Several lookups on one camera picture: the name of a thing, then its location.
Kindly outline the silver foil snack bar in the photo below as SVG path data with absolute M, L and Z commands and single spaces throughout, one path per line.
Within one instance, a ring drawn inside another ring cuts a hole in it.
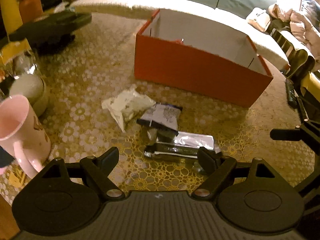
M 198 150 L 206 148 L 209 153 L 221 156 L 220 148 L 211 135 L 188 132 L 157 131 L 154 135 L 148 133 L 150 145 L 144 150 L 144 156 L 164 161 L 188 162 L 197 160 Z

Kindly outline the white snack bag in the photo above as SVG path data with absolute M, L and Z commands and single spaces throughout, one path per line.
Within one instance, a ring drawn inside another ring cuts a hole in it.
M 132 85 L 117 96 L 101 102 L 102 108 L 109 110 L 110 115 L 122 132 L 125 132 L 127 123 L 136 115 L 143 113 L 156 104 L 156 101 L 149 96 L 138 93 L 136 88 L 136 85 Z

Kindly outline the white dark snack packet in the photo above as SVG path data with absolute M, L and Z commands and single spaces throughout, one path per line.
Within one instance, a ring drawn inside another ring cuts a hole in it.
M 137 124 L 156 129 L 178 131 L 178 119 L 182 110 L 183 107 L 180 106 L 156 103 L 137 119 Z

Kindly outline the black remote control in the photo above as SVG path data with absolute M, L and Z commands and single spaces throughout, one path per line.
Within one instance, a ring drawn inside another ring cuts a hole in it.
M 295 89 L 293 87 L 293 83 L 289 79 L 285 80 L 285 88 L 286 88 L 286 98 L 287 98 L 288 105 L 293 109 L 296 109 L 297 100 L 295 95 Z

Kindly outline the pink mug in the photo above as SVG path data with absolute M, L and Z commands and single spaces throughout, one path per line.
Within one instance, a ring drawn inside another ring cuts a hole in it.
M 34 178 L 51 151 L 50 139 L 28 99 L 13 95 L 1 102 L 1 147 Z

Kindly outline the pink clothes pile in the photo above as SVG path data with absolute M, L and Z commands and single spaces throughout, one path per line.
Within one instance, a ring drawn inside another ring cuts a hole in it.
M 282 7 L 278 3 L 270 5 L 268 12 L 272 17 L 289 23 L 291 34 L 319 61 L 319 31 L 302 12 Z

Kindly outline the white round lamp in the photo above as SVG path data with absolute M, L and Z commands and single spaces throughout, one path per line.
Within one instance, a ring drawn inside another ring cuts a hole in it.
M 10 87 L 9 95 L 25 96 L 38 117 L 48 107 L 49 89 L 45 81 L 38 75 L 23 74 L 20 76 Z

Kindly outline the white tote bag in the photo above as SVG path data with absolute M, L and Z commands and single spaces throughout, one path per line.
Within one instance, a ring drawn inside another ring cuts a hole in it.
M 271 23 L 269 14 L 266 10 L 260 8 L 254 8 L 246 17 L 246 20 L 248 24 L 263 33 L 267 31 Z

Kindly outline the red cardboard box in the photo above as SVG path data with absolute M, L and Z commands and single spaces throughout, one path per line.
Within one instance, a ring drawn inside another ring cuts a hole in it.
M 134 75 L 246 108 L 273 79 L 247 34 L 168 9 L 157 10 L 138 31 Z

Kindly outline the black flat device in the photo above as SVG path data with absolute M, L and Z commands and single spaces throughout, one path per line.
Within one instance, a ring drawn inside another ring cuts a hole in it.
M 91 23 L 90 13 L 69 10 L 49 14 L 41 20 L 23 24 L 9 35 L 10 41 L 27 39 L 31 49 L 39 55 L 53 55 L 75 39 L 74 32 Z

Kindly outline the orange water bottle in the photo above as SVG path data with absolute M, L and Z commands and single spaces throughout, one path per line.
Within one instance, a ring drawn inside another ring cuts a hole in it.
M 31 22 L 43 14 L 41 0 L 18 0 L 23 24 Z

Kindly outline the framed wall picture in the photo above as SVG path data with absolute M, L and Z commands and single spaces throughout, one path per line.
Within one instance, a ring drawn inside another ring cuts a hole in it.
M 319 31 L 320 5 L 315 0 L 301 0 L 300 11 L 309 19 Z

